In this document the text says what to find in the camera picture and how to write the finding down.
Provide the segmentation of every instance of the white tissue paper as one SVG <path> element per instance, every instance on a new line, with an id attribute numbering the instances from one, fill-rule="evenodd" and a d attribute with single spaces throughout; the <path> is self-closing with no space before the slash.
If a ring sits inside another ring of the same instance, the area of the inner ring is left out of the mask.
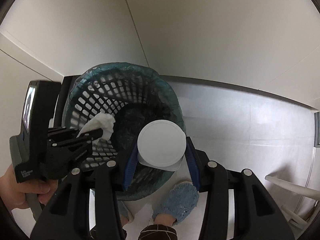
<path id="1" fill-rule="evenodd" d="M 108 140 L 110 140 L 110 137 L 113 133 L 113 124 L 115 122 L 116 122 L 116 120 L 114 119 L 114 117 L 111 114 L 99 113 L 84 125 L 84 127 L 80 130 L 77 137 L 79 137 L 80 134 L 82 134 L 82 133 L 92 131 L 92 130 L 95 130 L 98 128 L 102 128 L 103 135 L 101 138 L 108 141 Z M 93 142 L 97 143 L 99 140 L 100 140 L 100 138 L 93 141 Z"/>

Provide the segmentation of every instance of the laundry basket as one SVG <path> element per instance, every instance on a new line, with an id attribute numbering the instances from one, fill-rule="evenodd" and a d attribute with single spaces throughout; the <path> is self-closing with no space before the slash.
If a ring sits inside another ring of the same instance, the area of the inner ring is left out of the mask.
<path id="1" fill-rule="evenodd" d="M 109 141 L 92 145 L 92 156 L 80 166 L 93 170 L 127 149 L 149 122 L 166 119 L 184 132 L 178 99 L 171 86 L 151 68 L 129 63 L 97 65 L 81 75 L 66 101 L 62 124 L 81 129 L 97 113 L 114 116 L 114 132 Z M 138 163 L 132 184 L 126 192 L 117 192 L 119 200 L 144 198 L 160 188 L 173 172 Z"/>

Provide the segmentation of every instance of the plaid pants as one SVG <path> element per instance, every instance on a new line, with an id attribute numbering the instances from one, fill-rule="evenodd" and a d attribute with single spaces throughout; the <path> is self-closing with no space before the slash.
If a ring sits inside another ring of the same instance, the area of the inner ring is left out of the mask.
<path id="1" fill-rule="evenodd" d="M 96 239 L 95 228 L 93 228 L 90 233 L 92 238 Z M 164 225 L 151 225 L 141 231 L 138 240 L 178 240 L 178 237 L 176 230 L 171 227 Z"/>

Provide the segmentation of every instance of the white plastic container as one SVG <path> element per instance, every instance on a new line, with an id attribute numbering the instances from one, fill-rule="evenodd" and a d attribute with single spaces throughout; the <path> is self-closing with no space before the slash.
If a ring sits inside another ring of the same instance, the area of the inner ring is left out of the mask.
<path id="1" fill-rule="evenodd" d="M 138 161 L 148 167 L 176 171 L 186 145 L 186 135 L 178 125 L 156 120 L 148 123 L 138 136 Z"/>

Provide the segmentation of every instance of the white pipe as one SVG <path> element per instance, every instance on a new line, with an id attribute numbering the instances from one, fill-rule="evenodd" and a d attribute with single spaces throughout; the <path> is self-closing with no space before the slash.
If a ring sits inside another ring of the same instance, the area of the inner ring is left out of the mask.
<path id="1" fill-rule="evenodd" d="M 299 217 L 296 213 L 292 212 L 291 210 L 287 209 L 287 207 L 282 206 L 281 209 L 286 212 L 291 219 L 293 219 L 294 221 L 296 221 L 298 224 L 306 226 L 307 222 L 305 220 L 303 220 L 301 217 Z"/>
<path id="2" fill-rule="evenodd" d="M 295 192 L 297 194 L 306 196 L 308 198 L 312 198 L 312 199 L 320 201 L 320 191 L 317 191 L 317 190 L 314 190 L 311 188 L 307 188 L 307 187 L 303 187 L 303 186 L 299 186 L 299 185 L 293 184 L 291 182 L 287 182 L 283 179 L 277 179 L 275 177 L 271 177 L 269 175 L 267 175 L 265 177 L 265 179 L 267 181 L 272 182 L 273 184 L 278 185 L 279 187 L 285 188 L 287 190 L 290 190 L 290 191 Z"/>

